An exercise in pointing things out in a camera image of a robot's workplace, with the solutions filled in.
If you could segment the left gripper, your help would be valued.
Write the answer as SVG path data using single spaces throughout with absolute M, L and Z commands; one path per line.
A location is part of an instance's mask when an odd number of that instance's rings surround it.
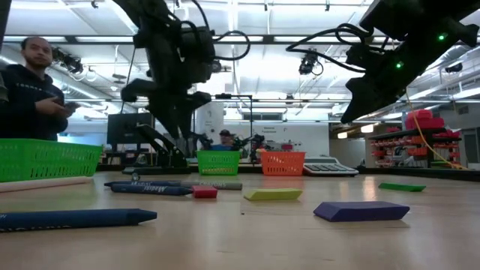
M 170 91 L 160 87 L 155 82 L 134 79 L 121 90 L 121 99 L 127 103 L 138 103 L 140 98 L 146 98 L 144 108 L 153 113 L 159 109 L 186 107 L 189 110 L 178 110 L 176 113 L 177 125 L 183 138 L 191 135 L 192 111 L 211 101 L 209 93 L 197 91 L 188 94 L 184 90 Z M 168 113 L 156 113 L 155 118 L 162 124 L 172 138 L 176 138 L 176 120 Z

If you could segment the blue crayon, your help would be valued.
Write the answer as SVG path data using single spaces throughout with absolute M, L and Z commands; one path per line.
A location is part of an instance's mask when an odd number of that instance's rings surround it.
M 0 214 L 0 233 L 136 226 L 157 216 L 139 208 L 9 212 Z
M 111 181 L 103 184 L 106 187 L 113 185 L 138 185 L 138 186 L 181 186 L 180 181 Z
M 148 186 L 148 185 L 132 185 L 132 184 L 113 184 L 111 191 L 116 193 L 129 194 L 156 194 L 167 196 L 185 196 L 192 194 L 193 191 L 186 187 L 177 186 Z

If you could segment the red eraser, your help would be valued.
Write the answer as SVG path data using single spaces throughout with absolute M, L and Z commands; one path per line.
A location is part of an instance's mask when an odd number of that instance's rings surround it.
M 218 195 L 218 189 L 208 185 L 194 185 L 191 190 L 196 199 L 215 199 Z

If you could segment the grey crayon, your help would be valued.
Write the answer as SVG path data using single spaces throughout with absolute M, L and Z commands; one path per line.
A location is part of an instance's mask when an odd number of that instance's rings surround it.
M 242 183 L 238 183 L 238 182 L 182 181 L 180 185 L 185 188 L 191 188 L 197 185 L 210 186 L 218 190 L 229 190 L 229 191 L 241 191 L 243 188 Z

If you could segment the green eraser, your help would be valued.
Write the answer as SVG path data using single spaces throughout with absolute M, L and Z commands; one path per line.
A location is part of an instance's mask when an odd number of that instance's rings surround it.
M 379 184 L 378 188 L 392 191 L 422 192 L 426 188 L 426 186 L 383 182 Z

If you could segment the blue-purple eraser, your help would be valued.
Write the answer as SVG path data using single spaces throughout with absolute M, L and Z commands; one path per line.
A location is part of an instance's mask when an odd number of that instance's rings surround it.
M 409 210 L 409 206 L 384 201 L 321 202 L 313 213 L 329 222 L 396 221 Z

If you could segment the yellow eraser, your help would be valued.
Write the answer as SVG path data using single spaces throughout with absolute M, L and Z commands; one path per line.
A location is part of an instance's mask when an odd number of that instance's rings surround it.
M 244 198 L 250 201 L 260 200 L 297 200 L 303 190 L 295 188 L 278 189 L 254 189 L 244 194 Z

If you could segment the natural wood pencil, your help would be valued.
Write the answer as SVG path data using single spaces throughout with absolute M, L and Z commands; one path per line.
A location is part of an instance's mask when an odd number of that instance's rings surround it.
M 81 185 L 91 183 L 92 177 L 77 176 L 67 178 L 45 178 L 28 181 L 12 181 L 0 183 L 0 193 L 27 191 L 41 188 L 53 188 L 67 185 Z

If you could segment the white pillar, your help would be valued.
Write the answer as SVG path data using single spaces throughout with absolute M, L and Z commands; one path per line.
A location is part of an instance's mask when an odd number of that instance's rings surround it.
M 215 143 L 220 142 L 224 127 L 224 104 L 210 102 L 196 110 L 196 133 L 205 134 Z

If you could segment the black monitor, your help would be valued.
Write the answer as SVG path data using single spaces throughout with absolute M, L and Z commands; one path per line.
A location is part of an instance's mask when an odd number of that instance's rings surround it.
M 110 145 L 139 144 L 148 141 L 138 132 L 137 125 L 155 126 L 150 113 L 122 113 L 108 115 L 106 142 Z

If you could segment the person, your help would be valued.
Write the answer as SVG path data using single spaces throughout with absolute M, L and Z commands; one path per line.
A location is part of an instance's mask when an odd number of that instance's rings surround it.
M 220 143 L 211 145 L 211 150 L 214 151 L 230 151 L 233 148 L 234 135 L 228 130 L 224 129 L 219 133 Z
M 42 37 L 21 43 L 25 64 L 0 69 L 0 139 L 56 141 L 68 127 L 70 114 L 64 93 L 46 69 L 53 62 L 52 47 Z

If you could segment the green plastic basket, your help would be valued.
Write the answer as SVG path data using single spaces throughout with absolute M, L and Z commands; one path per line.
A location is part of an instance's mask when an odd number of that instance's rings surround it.
M 197 152 L 198 170 L 204 176 L 236 176 L 238 174 L 239 151 Z
M 93 176 L 103 148 L 39 139 L 0 139 L 0 183 Z

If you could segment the grey desk calculator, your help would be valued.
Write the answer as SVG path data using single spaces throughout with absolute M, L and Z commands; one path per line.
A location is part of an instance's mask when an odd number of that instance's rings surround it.
M 306 157 L 303 174 L 306 176 L 356 176 L 359 171 L 341 164 L 335 157 L 321 156 Z

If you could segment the orange plastic basket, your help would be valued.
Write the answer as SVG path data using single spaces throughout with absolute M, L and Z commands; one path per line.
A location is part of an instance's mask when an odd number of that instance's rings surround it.
M 305 163 L 305 152 L 263 151 L 262 172 L 266 176 L 301 176 Z

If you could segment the black overhead frame bar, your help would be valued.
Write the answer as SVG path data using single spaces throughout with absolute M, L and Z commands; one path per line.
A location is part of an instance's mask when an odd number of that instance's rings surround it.
M 132 44 L 134 38 L 129 35 L 94 35 L 94 36 L 75 36 L 75 35 L 65 35 L 65 36 L 43 36 L 51 44 Z M 247 39 L 240 35 L 229 35 L 223 38 L 214 36 L 214 42 L 219 44 L 246 44 Z M 248 40 L 252 44 L 293 44 L 304 39 L 305 36 L 300 35 L 250 35 Z M 314 37 L 311 40 L 307 41 L 310 44 L 318 45 L 338 45 L 341 42 L 334 35 L 326 35 L 320 37 Z

